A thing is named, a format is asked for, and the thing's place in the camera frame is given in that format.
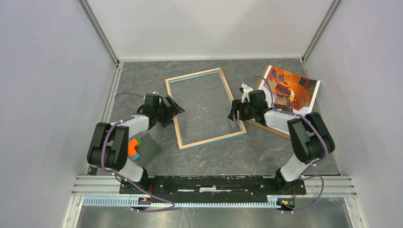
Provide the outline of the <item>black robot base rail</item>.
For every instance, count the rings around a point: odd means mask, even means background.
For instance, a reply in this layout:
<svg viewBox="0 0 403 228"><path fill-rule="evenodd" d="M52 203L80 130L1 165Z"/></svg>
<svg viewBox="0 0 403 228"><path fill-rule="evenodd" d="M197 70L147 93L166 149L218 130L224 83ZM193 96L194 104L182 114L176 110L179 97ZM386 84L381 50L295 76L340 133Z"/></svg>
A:
<svg viewBox="0 0 403 228"><path fill-rule="evenodd" d="M155 203L258 203L267 196L298 196L307 193L305 183L296 180L277 185L274 176L153 176L142 179L136 188L121 178L124 195L147 192L141 201Z"/></svg>

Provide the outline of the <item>wooden picture frame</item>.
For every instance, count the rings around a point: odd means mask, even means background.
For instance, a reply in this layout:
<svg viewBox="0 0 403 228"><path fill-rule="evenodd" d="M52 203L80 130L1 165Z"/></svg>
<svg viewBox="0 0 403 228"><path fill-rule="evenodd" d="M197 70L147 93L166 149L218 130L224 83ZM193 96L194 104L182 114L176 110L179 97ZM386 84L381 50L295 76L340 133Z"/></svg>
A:
<svg viewBox="0 0 403 228"><path fill-rule="evenodd" d="M233 95L222 68L166 79L168 95L185 111L174 117L179 149L189 149L247 133L228 114Z"/></svg>

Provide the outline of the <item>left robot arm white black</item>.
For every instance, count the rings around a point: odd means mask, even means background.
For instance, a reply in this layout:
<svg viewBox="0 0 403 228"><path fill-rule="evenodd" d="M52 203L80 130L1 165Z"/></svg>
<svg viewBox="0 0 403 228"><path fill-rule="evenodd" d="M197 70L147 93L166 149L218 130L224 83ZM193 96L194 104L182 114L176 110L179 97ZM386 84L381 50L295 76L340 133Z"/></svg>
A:
<svg viewBox="0 0 403 228"><path fill-rule="evenodd" d="M130 138L156 124L169 126L176 115L185 111L169 95L146 94L143 100L143 105L130 117L114 123L97 123L86 157L90 165L131 181L132 189L140 194L149 189L149 180L145 178L145 168L129 160Z"/></svg>

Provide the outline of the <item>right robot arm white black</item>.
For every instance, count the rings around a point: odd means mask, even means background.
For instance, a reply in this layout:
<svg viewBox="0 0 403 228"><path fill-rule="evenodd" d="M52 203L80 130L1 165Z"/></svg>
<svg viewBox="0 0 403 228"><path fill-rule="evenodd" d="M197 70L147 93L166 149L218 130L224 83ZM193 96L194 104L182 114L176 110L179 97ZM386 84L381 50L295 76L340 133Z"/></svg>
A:
<svg viewBox="0 0 403 228"><path fill-rule="evenodd" d="M307 168L324 160L335 150L335 142L317 112L295 114L269 107L262 90L243 90L242 99L232 100L228 118L232 121L255 120L262 126L289 133L293 156L275 174L277 192L286 194L294 181L302 179Z"/></svg>

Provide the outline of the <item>hot air balloon photo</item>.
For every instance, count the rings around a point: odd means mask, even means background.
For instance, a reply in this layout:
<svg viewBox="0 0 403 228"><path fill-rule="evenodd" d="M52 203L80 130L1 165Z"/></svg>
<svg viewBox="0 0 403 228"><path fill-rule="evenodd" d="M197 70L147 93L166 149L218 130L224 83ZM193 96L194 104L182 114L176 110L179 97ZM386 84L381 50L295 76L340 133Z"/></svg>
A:
<svg viewBox="0 0 403 228"><path fill-rule="evenodd" d="M276 66L266 66L259 78L255 90L263 90L268 106L276 109L305 115L313 111L321 81L294 74ZM254 119L247 123L290 139L287 120L293 115L274 112L268 114L268 126L263 126Z"/></svg>

